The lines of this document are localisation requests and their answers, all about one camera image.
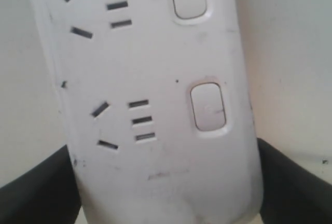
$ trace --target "white wall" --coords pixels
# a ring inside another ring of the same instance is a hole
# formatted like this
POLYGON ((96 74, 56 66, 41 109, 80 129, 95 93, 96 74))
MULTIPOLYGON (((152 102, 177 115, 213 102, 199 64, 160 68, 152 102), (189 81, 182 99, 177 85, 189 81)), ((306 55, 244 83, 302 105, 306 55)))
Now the white wall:
MULTIPOLYGON (((332 183, 329 1, 238 5, 257 135, 332 183)), ((0 0, 0 9, 1 187, 65 139, 29 0, 0 0)))

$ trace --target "power strip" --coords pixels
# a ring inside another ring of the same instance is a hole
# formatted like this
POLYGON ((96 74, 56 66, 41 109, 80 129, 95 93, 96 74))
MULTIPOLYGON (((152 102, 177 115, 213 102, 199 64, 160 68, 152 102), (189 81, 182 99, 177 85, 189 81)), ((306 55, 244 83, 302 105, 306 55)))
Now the power strip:
POLYGON ((248 221, 262 201, 234 0, 32 0, 93 224, 248 221))

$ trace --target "white power strip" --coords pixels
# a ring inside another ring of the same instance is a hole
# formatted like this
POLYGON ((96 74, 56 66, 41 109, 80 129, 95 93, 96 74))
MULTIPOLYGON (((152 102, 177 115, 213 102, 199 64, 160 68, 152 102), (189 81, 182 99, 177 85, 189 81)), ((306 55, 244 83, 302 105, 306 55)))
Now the white power strip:
POLYGON ((262 181, 234 0, 32 0, 93 224, 248 221, 262 181))

